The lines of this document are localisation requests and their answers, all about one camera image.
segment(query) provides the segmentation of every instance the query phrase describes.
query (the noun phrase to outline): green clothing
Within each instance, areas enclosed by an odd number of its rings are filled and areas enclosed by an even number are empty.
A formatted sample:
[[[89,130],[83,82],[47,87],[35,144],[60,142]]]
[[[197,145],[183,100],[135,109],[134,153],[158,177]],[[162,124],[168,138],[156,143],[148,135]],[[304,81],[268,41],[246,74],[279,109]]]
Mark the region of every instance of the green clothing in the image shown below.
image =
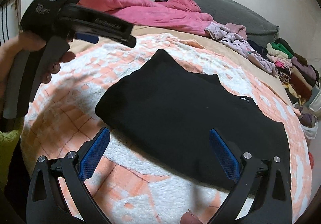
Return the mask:
[[[288,55],[288,57],[291,59],[292,57],[293,57],[293,54],[291,54],[289,51],[288,51],[288,49],[286,49],[282,44],[276,44],[276,43],[271,43],[271,45],[272,45],[272,48],[274,49],[274,50],[279,50],[279,51],[281,51],[281,52],[284,52],[285,54],[287,54]]]
[[[3,191],[8,181],[9,166],[12,154],[19,141],[24,119],[15,119],[13,130],[7,133],[0,132],[0,189]]]

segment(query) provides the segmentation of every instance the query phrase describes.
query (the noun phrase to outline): yellow sleeve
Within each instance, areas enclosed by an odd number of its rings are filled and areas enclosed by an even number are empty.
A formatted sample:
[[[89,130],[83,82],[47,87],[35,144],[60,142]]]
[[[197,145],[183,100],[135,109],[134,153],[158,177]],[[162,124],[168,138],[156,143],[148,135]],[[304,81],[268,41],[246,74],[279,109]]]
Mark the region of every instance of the yellow sleeve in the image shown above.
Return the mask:
[[[13,130],[7,133],[0,132],[0,189],[4,190],[8,181],[9,166],[13,151],[19,141],[24,119],[17,118]]]

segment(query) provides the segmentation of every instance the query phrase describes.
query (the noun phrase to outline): gripper handle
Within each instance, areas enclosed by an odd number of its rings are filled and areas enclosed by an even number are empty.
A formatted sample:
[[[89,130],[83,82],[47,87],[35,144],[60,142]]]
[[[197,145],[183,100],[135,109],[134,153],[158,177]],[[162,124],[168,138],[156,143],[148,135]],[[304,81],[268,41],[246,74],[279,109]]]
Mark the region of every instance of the gripper handle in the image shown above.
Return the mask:
[[[69,49],[66,40],[52,36],[41,50],[23,50],[16,55],[5,92],[4,118],[19,118],[28,113],[29,103],[35,98],[43,74],[48,71],[51,63],[59,61]]]

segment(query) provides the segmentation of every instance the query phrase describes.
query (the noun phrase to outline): gray headboard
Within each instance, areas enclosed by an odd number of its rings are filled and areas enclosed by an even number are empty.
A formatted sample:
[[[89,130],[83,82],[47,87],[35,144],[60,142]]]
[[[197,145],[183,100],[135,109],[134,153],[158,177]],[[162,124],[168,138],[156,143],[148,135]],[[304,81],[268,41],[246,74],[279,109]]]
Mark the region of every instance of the gray headboard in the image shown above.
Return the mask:
[[[233,0],[194,0],[203,13],[213,16],[221,24],[244,25],[248,39],[266,47],[275,40],[279,27]]]

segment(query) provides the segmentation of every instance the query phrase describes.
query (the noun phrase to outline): pile of clothes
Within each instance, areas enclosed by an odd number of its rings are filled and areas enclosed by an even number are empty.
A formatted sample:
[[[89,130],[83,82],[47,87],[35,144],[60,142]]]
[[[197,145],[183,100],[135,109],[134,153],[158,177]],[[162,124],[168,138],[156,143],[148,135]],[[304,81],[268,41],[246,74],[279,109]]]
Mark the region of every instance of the pile of clothes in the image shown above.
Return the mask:
[[[292,103],[303,105],[312,101],[319,92],[319,73],[301,55],[295,53],[282,38],[267,44],[267,47],[248,43],[262,58],[275,64],[278,76]]]

